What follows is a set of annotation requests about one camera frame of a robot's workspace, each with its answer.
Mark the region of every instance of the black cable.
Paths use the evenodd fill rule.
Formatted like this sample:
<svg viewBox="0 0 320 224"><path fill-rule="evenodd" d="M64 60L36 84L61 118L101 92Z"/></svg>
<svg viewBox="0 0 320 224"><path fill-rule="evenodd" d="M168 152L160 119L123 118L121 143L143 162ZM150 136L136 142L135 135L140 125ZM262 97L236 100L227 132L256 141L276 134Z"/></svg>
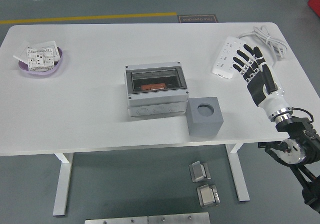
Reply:
<svg viewBox="0 0 320 224"><path fill-rule="evenodd" d="M307 114L310 116L310 118L311 118L311 121L309 121L308 123L313 123L313 122L314 122L314 117L313 117L313 115L312 115L310 112L306 111L305 109L303 109L303 108L293 108L293 110L299 110L299 111L302 111L302 112L307 113Z"/></svg>

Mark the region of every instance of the gray plastic housing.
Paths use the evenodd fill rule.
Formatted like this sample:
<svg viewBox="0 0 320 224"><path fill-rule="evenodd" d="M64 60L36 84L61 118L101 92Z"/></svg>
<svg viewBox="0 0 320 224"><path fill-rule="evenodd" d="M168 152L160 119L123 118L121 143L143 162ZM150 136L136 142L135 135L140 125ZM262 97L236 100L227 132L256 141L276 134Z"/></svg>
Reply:
<svg viewBox="0 0 320 224"><path fill-rule="evenodd" d="M224 122L216 97L190 98L185 115L189 135L195 137L217 135Z"/></svg>
<svg viewBox="0 0 320 224"><path fill-rule="evenodd" d="M185 112L187 108L187 101L189 99L189 91L185 84L183 72L180 74L179 79L184 82L183 88L176 90L165 91L152 91L142 93L130 93L128 88L129 72L150 72L153 69L159 70L161 68L175 68L179 67L182 71L181 64L179 62L169 63L153 63L153 64L140 64L130 65L125 67L125 86L127 96L127 108L130 116L142 116L160 113L172 113L172 112Z"/></svg>

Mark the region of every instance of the gray floor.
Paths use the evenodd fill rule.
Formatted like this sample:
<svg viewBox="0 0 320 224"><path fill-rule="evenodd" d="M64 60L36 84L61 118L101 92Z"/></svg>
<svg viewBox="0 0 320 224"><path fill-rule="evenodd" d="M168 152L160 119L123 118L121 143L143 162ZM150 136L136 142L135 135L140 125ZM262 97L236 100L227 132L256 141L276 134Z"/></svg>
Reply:
<svg viewBox="0 0 320 224"><path fill-rule="evenodd" d="M177 12L215 13L219 22L274 22L320 94L320 19L307 1L0 0L0 20ZM177 22L177 18L77 21L88 22ZM1 43L11 26L0 24ZM54 155L0 157L0 223L83 224L86 219L193 212L209 212L213 224L320 222L319 214L304 204L302 188L288 168L257 144L245 144L238 153L251 199L246 203L238 202L224 146L77 153L64 217L52 217L60 170ZM199 206L199 185L191 182L188 170L188 164L197 160L208 162L219 207ZM316 175L319 167L309 166Z"/></svg>

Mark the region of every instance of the table leg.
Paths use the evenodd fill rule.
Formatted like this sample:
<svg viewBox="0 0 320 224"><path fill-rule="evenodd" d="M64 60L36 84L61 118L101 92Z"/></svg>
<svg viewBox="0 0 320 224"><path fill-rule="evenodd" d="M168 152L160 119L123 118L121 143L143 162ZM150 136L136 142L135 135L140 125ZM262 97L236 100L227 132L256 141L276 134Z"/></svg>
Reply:
<svg viewBox="0 0 320 224"><path fill-rule="evenodd" d="M242 173L242 168L237 153L242 144L243 143L225 145L239 202L250 201L244 174Z"/></svg>
<svg viewBox="0 0 320 224"><path fill-rule="evenodd" d="M63 216L66 213L69 181L71 175L73 153L55 153L61 161L60 175L58 186L56 188L53 216Z"/></svg>

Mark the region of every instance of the white table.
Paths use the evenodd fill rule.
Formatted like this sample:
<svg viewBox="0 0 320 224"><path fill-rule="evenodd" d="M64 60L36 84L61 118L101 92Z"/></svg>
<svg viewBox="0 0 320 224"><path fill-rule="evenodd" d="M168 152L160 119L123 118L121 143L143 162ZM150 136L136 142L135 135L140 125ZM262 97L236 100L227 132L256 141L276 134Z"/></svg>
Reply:
<svg viewBox="0 0 320 224"><path fill-rule="evenodd" d="M67 24L13 26L0 48L0 156L56 154L61 160L53 215L64 215L74 152L225 144L239 201L249 195L237 150L243 143L278 141L264 111L257 108L240 75L222 79L211 73L227 36L273 23ZM13 53L22 41L55 40L63 50L59 69L48 77L23 73ZM259 45L266 60L267 48ZM180 61L189 97L218 97L224 123L214 138L194 138L183 113L130 117L126 65ZM289 48L275 71L287 102L316 117L320 99Z"/></svg>

